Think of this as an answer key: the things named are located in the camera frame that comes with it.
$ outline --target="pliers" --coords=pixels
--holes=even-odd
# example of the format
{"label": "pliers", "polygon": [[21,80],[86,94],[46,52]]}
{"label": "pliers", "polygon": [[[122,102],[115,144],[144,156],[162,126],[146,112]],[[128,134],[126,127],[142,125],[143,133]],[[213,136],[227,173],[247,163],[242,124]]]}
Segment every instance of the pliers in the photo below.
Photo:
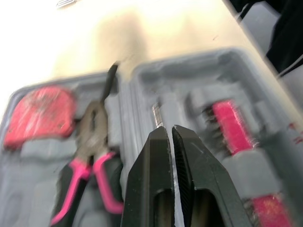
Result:
{"label": "pliers", "polygon": [[118,65],[114,64],[109,69],[101,101],[91,102],[80,121],[78,149],[74,159],[62,169],[61,190],[54,208],[51,227],[72,226],[91,172],[97,179],[106,210],[112,214],[121,214],[123,211],[123,203],[113,196],[104,169],[104,163],[115,155],[107,146],[107,112],[104,101],[110,93],[117,68]]}

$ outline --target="metal bit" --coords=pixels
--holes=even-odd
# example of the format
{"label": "metal bit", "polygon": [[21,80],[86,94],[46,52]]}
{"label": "metal bit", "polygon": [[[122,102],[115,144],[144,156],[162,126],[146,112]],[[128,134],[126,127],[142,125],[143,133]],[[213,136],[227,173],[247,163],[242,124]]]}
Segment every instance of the metal bit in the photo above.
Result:
{"label": "metal bit", "polygon": [[63,6],[67,6],[69,4],[72,4],[72,3],[75,3],[77,0],[61,0],[61,1],[58,1],[57,5],[56,5],[56,8],[61,8]]}
{"label": "metal bit", "polygon": [[159,108],[158,103],[156,103],[155,105],[152,106],[152,113],[153,113],[153,117],[155,119],[156,128],[163,126],[163,122],[162,122],[162,118],[161,118],[161,114],[160,114],[160,108]]}

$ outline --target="gray plastic tray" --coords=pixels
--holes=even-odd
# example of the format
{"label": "gray plastic tray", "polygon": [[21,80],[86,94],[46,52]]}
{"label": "gray plastic tray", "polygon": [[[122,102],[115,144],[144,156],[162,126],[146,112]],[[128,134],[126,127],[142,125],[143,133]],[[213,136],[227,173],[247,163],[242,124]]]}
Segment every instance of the gray plastic tray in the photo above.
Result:
{"label": "gray plastic tray", "polygon": [[[77,98],[75,117],[81,118],[89,102],[100,97],[105,78],[105,73],[92,74],[18,90],[12,95],[4,114],[0,126],[0,144],[3,144],[15,106],[28,92],[48,85],[67,87]],[[156,128],[152,106],[159,103],[170,142],[174,124],[193,129],[214,155],[226,165],[243,199],[282,192],[286,205],[293,211],[293,201],[288,197],[288,192],[295,192],[293,188],[303,183],[303,147],[301,143],[293,142],[297,135],[288,129],[292,118],[285,111],[284,103],[278,100],[272,85],[268,84],[266,77],[244,51],[216,50],[150,62],[137,67],[131,81],[118,78],[118,84],[106,100],[106,109],[109,115],[108,142],[111,147],[120,151],[124,163],[120,179],[123,195],[128,172],[143,148],[148,134]],[[235,171],[230,168],[233,163],[236,168],[243,168],[247,166],[244,162],[251,160],[251,157],[229,160],[226,150],[218,146],[218,139],[214,137],[201,115],[203,108],[222,99],[234,100],[239,108],[258,147],[263,150],[261,156],[254,155],[257,152],[255,149],[250,155],[258,164],[258,168],[268,173],[263,179],[270,179],[273,183],[262,184],[262,181],[258,181],[256,185],[253,183],[256,176],[250,175],[249,171],[243,171],[242,175],[233,174]],[[56,182],[59,172],[71,160],[72,155],[73,152],[69,151],[68,157],[41,161],[37,158],[24,158],[20,151],[9,152],[2,149],[0,226],[48,226],[57,194]],[[174,180],[175,225],[183,226],[175,168]],[[102,226],[111,226],[98,193],[92,180],[81,200],[74,227],[94,227],[100,226],[100,223]]]}
{"label": "gray plastic tray", "polygon": [[[71,89],[78,102],[76,118],[81,118],[90,101],[99,99],[102,93],[106,73],[91,74],[84,77],[52,81],[40,85],[22,88],[10,98],[0,127],[0,144],[3,140],[9,120],[17,103],[30,91],[44,86],[59,85]],[[117,84],[112,89],[116,96]],[[72,134],[69,140],[75,140]],[[65,144],[58,140],[54,153],[64,152]],[[76,146],[73,144],[65,155],[60,158],[40,155],[33,157],[31,153],[20,153],[1,149],[0,152],[0,226],[1,227],[47,227],[57,194],[57,180],[60,170],[72,159]],[[112,226],[111,218],[105,212],[101,197],[98,195],[97,183],[91,179],[81,200],[73,227]]]}

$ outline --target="tool kit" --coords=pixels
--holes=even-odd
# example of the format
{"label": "tool kit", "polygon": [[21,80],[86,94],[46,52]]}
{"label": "tool kit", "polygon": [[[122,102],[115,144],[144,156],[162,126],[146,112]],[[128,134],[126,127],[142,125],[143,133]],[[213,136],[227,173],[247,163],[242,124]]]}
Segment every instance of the tool kit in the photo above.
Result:
{"label": "tool kit", "polygon": [[302,132],[248,54],[108,68],[12,95],[0,227],[303,226]]}

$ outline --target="pink handle grip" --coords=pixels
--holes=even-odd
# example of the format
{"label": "pink handle grip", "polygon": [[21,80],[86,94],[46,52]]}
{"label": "pink handle grip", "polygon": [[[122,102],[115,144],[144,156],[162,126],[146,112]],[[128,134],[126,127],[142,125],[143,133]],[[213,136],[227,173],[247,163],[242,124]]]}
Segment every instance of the pink handle grip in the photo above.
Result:
{"label": "pink handle grip", "polygon": [[114,155],[115,155],[114,152],[109,152],[106,155],[99,158],[93,166],[93,171],[96,176],[100,194],[106,210],[113,214],[122,214],[123,203],[116,201],[116,199],[114,198],[110,185],[108,183],[106,171],[103,167],[103,164],[107,160],[111,159]]}
{"label": "pink handle grip", "polygon": [[62,188],[60,189],[60,196],[58,200],[59,204],[61,205],[57,204],[55,207],[57,213],[51,221],[51,226],[59,224],[59,222],[61,222],[63,218],[70,212],[72,205],[79,204],[78,202],[75,203],[74,198],[76,193],[83,193],[79,192],[79,185],[81,184],[81,180],[85,180],[86,185],[90,172],[91,167],[76,158],[65,166],[65,168],[63,168],[61,178],[61,181],[63,182],[61,182]]}

